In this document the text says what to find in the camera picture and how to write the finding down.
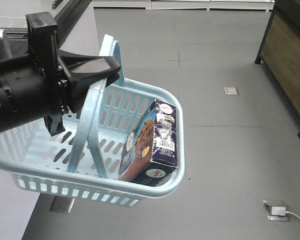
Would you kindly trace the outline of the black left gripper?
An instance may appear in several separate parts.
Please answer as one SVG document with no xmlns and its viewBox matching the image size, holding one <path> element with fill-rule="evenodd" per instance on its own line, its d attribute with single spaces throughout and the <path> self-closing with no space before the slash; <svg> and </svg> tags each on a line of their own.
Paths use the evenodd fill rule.
<svg viewBox="0 0 300 240">
<path fill-rule="evenodd" d="M 65 130 L 62 116 L 67 113 L 58 61 L 78 82 L 68 103 L 73 113 L 82 109 L 91 85 L 117 81 L 121 65 L 114 56 L 57 50 L 58 24 L 49 12 L 27 14 L 26 23 L 27 53 L 0 60 L 0 133 L 43 118 L 54 136 Z"/>
</svg>

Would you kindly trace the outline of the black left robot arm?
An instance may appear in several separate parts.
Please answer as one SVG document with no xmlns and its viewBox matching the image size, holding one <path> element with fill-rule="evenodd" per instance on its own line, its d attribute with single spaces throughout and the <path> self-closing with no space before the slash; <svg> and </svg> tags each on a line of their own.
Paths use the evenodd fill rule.
<svg viewBox="0 0 300 240">
<path fill-rule="evenodd" d="M 90 85 L 119 78 L 114 56 L 80 55 L 57 47 L 58 24 L 49 12 L 26 16 L 27 53 L 0 60 L 0 133 L 44 119 L 51 136 L 63 116 L 83 107 Z"/>
</svg>

